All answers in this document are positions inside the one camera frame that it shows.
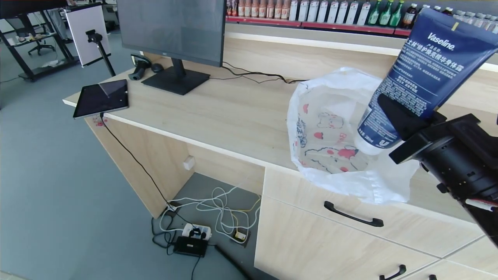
red shelf edge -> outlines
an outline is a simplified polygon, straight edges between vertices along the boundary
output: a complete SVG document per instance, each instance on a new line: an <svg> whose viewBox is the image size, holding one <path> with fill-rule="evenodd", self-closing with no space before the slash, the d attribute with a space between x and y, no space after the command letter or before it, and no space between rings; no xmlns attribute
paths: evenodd
<svg viewBox="0 0 498 280"><path fill-rule="evenodd" d="M285 25L285 26L301 26L300 21L288 21L274 18L258 18L258 17L242 17L242 16L227 16L227 21L232 22L253 22L263 24Z"/></svg>
<svg viewBox="0 0 498 280"><path fill-rule="evenodd" d="M403 36L409 36L411 33L410 29L403 29L403 28L396 28L394 31L395 35L403 35Z"/></svg>
<svg viewBox="0 0 498 280"><path fill-rule="evenodd" d="M320 22L303 22L303 27L313 27L313 28L326 28L326 29L338 29L338 30L351 30L351 31L361 31L361 32L372 32L372 33L382 33L382 34L394 34L394 28L392 27L380 27L380 26L369 26L369 25L349 25L349 24L337 24L337 23L320 23Z"/></svg>

cabinet door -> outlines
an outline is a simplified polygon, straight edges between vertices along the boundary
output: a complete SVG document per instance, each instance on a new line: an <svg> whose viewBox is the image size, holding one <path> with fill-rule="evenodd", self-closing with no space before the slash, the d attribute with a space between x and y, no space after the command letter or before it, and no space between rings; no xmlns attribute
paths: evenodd
<svg viewBox="0 0 498 280"><path fill-rule="evenodd" d="M403 280L498 280L485 272L441 260Z"/></svg>
<svg viewBox="0 0 498 280"><path fill-rule="evenodd" d="M281 280L378 280L436 258L263 196L254 266Z"/></svg>
<svg viewBox="0 0 498 280"><path fill-rule="evenodd" d="M362 203L270 168L265 171L263 195L441 258L483 235L477 225L469 222L427 210L401 208L405 205ZM325 201L333 203L337 211L364 221L381 219L384 226L373 227L331 212L324 207Z"/></svg>
<svg viewBox="0 0 498 280"><path fill-rule="evenodd" d="M487 236L461 249L447 259L498 276L498 249Z"/></svg>

computer mouse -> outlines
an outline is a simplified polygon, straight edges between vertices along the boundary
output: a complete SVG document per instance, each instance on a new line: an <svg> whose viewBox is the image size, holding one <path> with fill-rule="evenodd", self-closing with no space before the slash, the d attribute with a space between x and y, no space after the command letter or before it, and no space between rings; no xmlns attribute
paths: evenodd
<svg viewBox="0 0 498 280"><path fill-rule="evenodd" d="M152 71L153 71L154 73L159 73L159 72L161 72L162 70L164 70L164 67L162 67L162 65L161 65L161 64L159 64L159 63L154 63L154 64L152 64L152 66L151 66L150 68L152 69Z"/></svg>

monitor screen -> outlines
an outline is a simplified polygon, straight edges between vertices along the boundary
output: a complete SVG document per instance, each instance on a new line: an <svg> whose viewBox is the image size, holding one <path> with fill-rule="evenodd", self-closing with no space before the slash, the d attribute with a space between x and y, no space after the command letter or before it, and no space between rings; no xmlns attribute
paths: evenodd
<svg viewBox="0 0 498 280"><path fill-rule="evenodd" d="M0 18L67 6L66 0L0 0Z"/></svg>
<svg viewBox="0 0 498 280"><path fill-rule="evenodd" d="M226 0L118 0L123 47L220 67Z"/></svg>

green bottle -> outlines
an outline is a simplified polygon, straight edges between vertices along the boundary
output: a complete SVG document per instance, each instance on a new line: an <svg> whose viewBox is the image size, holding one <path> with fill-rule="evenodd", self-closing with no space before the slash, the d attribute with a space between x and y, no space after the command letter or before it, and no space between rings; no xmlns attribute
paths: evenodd
<svg viewBox="0 0 498 280"><path fill-rule="evenodd" d="M389 23L389 19L391 18L391 6L393 2L394 0L389 0L384 8L384 11L380 13L378 19L379 25L386 26Z"/></svg>
<svg viewBox="0 0 498 280"><path fill-rule="evenodd" d="M392 14L391 19L389 20L389 26L397 27L399 21L401 20L401 8L403 7L404 0L399 0L398 7L396 11Z"/></svg>
<svg viewBox="0 0 498 280"><path fill-rule="evenodd" d="M377 0L375 7L373 7L373 10L370 12L370 16L369 16L369 19L367 21L367 23L369 25L376 25L377 24L378 15L379 15L378 7L380 6L380 2L382 2L382 0Z"/></svg>

